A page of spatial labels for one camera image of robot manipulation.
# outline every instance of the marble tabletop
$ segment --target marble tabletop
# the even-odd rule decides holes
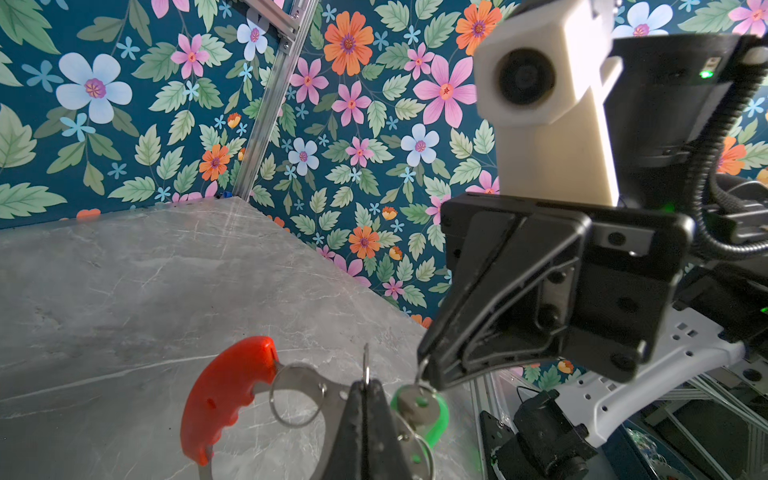
[[[392,395],[424,333],[237,198],[2,230],[0,285],[0,477],[12,480],[195,479],[181,413],[229,345],[268,335],[281,362],[350,383],[369,343]],[[481,478],[468,387],[446,397],[438,478]],[[282,427],[259,395],[216,444],[214,478],[309,478],[324,428],[322,416]]]

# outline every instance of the key ring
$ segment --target key ring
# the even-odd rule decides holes
[[[279,413],[277,413],[277,409],[275,408],[275,385],[277,384],[277,380],[280,377],[280,375],[288,369],[309,369],[309,370],[312,370],[313,372],[315,371],[315,369],[311,365],[307,365],[306,363],[300,363],[300,362],[290,363],[289,365],[286,365],[282,369],[279,369],[277,371],[275,378],[272,380],[272,385],[270,385],[270,409],[272,410],[272,415],[275,416],[275,420],[277,420],[279,424],[286,426],[289,429],[300,429],[312,423],[312,421],[317,417],[317,414],[320,413],[320,410],[323,408],[323,403],[325,403],[326,401],[326,392],[328,391],[328,387],[326,386],[325,383],[317,384],[317,387],[320,389],[323,399],[317,405],[317,410],[313,413],[313,415],[308,420],[302,423],[288,422],[285,419],[283,419],[283,417],[281,417]]]

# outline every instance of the small blue flower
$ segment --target small blue flower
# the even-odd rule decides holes
[[[127,164],[118,165],[117,162],[112,162],[112,171],[107,172],[107,175],[114,175],[114,179],[117,180],[121,175],[126,175],[126,165]]]
[[[197,91],[199,88],[200,88],[200,84],[195,83],[193,87],[192,82],[187,80],[187,88],[182,92],[182,94],[187,95],[189,97],[189,100],[192,101],[192,98],[200,97],[200,92]]]
[[[27,85],[30,87],[34,87],[38,83],[42,82],[42,85],[45,91],[47,91],[48,93],[52,93],[53,87],[51,86],[51,82],[54,82],[55,84],[64,83],[64,80],[58,75],[48,74],[52,68],[53,66],[51,65],[51,62],[48,60],[43,60],[43,62],[40,64],[40,70],[38,70],[35,67],[32,67],[31,65],[23,64],[22,70],[26,71],[29,74],[34,75],[34,77],[27,80]]]
[[[47,5],[51,3],[51,0],[40,0],[40,3]],[[56,0],[56,5],[61,7],[62,10],[69,10],[69,6],[67,5],[66,0]]]
[[[619,25],[623,25],[624,24],[624,19],[620,15],[622,13],[624,13],[624,10],[626,10],[626,9],[627,9],[627,7],[625,7],[624,5],[619,7],[619,9],[616,11],[616,18],[614,18],[614,22],[618,23]]]
[[[228,15],[232,16],[232,2],[227,2],[226,4],[222,3],[219,5],[219,10],[221,10],[221,18],[226,18]]]
[[[304,117],[305,117],[305,116],[306,116],[306,114],[308,114],[308,113],[309,113],[309,112],[307,111],[307,109],[306,109],[306,108],[304,108],[304,104],[301,104],[301,105],[299,105],[298,107],[296,107],[296,116],[297,116],[297,117],[301,117],[301,119],[302,119],[302,120],[304,120]]]
[[[416,176],[416,172],[411,171],[411,167],[406,167],[406,171],[402,172],[400,174],[400,178],[402,178],[402,182],[404,184],[407,184],[408,182],[413,183],[413,177]]]
[[[123,53],[120,54],[120,58],[126,58],[127,56],[130,56],[131,60],[136,60],[134,53],[138,53],[141,49],[135,45],[132,45],[133,42],[134,41],[131,39],[131,37],[125,37],[125,45],[118,42],[118,48],[123,51]]]
[[[373,34],[374,37],[376,37],[376,40],[373,41],[374,47],[379,47],[379,51],[381,51],[384,47],[389,47],[389,41],[385,40],[387,36],[387,31],[385,30],[384,33],[379,35],[378,32]]]
[[[330,5],[326,4],[326,10],[323,12],[323,17],[325,17],[326,23],[336,20],[336,9],[331,8]]]
[[[683,3],[680,4],[679,7],[677,7],[678,10],[682,10],[685,8],[685,11],[690,13],[690,7],[692,5],[699,5],[701,2],[700,0],[683,0]]]
[[[163,187],[158,187],[157,195],[154,196],[154,199],[164,202],[165,197],[170,197],[170,187],[165,187],[165,190],[163,190]]]
[[[403,35],[403,38],[408,41],[408,45],[410,45],[412,42],[419,43],[419,35],[422,33],[421,30],[414,30],[413,25],[408,27],[408,33]]]
[[[760,107],[760,105],[766,100],[765,97],[760,97],[757,99],[757,101],[754,101],[752,98],[750,99],[750,104],[746,108],[745,111],[748,111],[750,114],[747,115],[747,117],[752,118],[753,115],[755,115],[755,112],[762,114],[765,109],[763,107]]]
[[[84,134],[94,134],[96,133],[96,129],[93,127],[85,127],[85,119],[88,116],[86,114],[78,114],[78,116],[75,118],[77,123],[70,120],[67,117],[61,117],[62,124],[68,126],[69,128],[67,130],[64,130],[61,132],[62,135],[65,137],[71,137],[74,134],[78,135],[78,141],[85,140]]]
[[[253,67],[248,65],[247,63],[243,64],[243,71],[237,74],[238,77],[245,77],[245,78],[253,78],[253,74],[251,73],[253,71]]]

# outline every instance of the flower center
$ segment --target flower center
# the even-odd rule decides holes
[[[107,88],[104,86],[104,82],[98,78],[92,78],[85,82],[85,91],[93,98],[104,98],[107,94]]]
[[[440,85],[440,98],[442,98],[443,100],[448,100],[452,96],[453,96],[453,85],[451,84]]]
[[[643,23],[642,25],[638,25],[634,29],[634,33],[632,35],[634,35],[635,37],[645,37],[646,35],[648,35],[649,31],[650,31],[650,27]]]
[[[341,40],[341,49],[344,53],[350,54],[355,51],[355,38],[351,35],[347,35]]]
[[[475,37],[481,37],[485,33],[485,22],[475,23],[475,26],[472,27],[472,30],[475,32]]]

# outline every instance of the red bag handle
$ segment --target red bag handle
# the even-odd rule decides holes
[[[268,336],[235,343],[203,370],[192,387],[181,417],[181,450],[198,465],[208,465],[224,427],[253,401],[257,382],[271,384],[277,374],[277,350]]]

